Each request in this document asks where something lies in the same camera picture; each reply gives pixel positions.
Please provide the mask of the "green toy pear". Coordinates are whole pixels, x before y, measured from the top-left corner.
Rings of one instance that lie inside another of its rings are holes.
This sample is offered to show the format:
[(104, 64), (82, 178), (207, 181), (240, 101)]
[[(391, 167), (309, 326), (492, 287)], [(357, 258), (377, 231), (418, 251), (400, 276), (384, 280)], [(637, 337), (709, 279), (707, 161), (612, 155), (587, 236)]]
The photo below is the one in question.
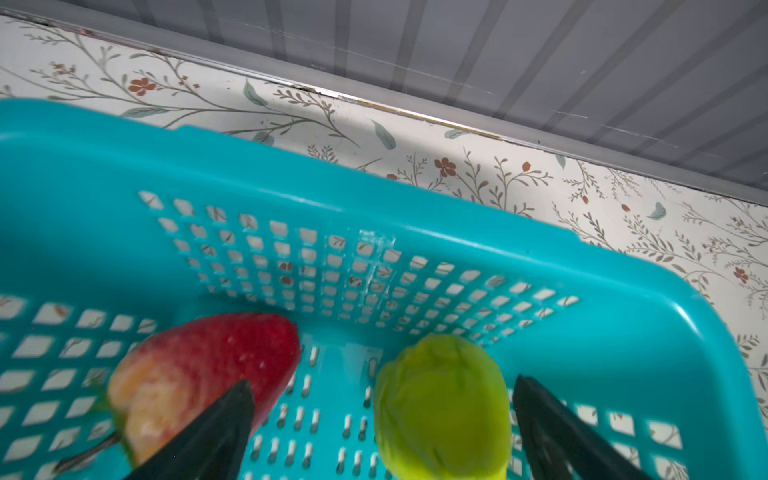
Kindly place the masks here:
[(430, 335), (377, 374), (379, 456), (397, 479), (503, 479), (512, 447), (497, 363), (454, 335)]

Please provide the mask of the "teal plastic basket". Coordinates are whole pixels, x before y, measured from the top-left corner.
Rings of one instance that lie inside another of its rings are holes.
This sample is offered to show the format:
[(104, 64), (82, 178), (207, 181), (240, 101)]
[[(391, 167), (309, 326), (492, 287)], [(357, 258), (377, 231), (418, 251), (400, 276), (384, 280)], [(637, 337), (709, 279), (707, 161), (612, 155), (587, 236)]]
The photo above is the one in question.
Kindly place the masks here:
[(300, 360), (233, 479), (390, 479), (374, 382), (434, 336), (501, 370), (502, 476), (587, 478), (558, 417), (630, 475), (763, 479), (739, 349), (637, 218), (640, 256), (266, 145), (38, 100), (1, 104), (1, 475), (51, 479), (110, 438), (106, 387), (207, 316), (289, 317)]

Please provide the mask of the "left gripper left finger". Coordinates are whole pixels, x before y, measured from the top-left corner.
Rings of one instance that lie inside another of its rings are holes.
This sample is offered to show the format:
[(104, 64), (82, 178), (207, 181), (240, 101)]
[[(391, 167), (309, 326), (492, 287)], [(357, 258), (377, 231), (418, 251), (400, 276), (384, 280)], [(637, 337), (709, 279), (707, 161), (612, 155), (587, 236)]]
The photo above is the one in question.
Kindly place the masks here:
[(126, 480), (236, 479), (254, 411), (250, 384), (235, 383)]

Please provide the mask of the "pale red toy strawberry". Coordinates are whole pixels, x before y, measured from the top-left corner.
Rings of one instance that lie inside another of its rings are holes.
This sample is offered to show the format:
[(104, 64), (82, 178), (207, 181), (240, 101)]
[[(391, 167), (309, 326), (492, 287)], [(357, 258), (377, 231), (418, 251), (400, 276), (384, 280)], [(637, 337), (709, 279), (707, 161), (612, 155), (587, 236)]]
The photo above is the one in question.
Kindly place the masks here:
[(255, 403), (251, 438), (286, 389), (301, 354), (297, 324), (277, 314), (219, 314), (155, 334), (123, 358), (101, 396), (114, 432), (59, 461), (53, 473), (69, 473), (114, 445), (124, 449), (133, 471), (242, 380), (250, 384)]

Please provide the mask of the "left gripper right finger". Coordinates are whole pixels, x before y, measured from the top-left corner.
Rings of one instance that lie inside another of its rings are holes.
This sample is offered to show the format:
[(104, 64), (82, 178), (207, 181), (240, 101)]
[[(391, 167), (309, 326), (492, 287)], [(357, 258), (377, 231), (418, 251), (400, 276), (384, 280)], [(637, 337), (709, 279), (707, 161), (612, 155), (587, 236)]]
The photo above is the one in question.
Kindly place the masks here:
[(535, 479), (648, 477), (534, 378), (517, 377), (512, 405)]

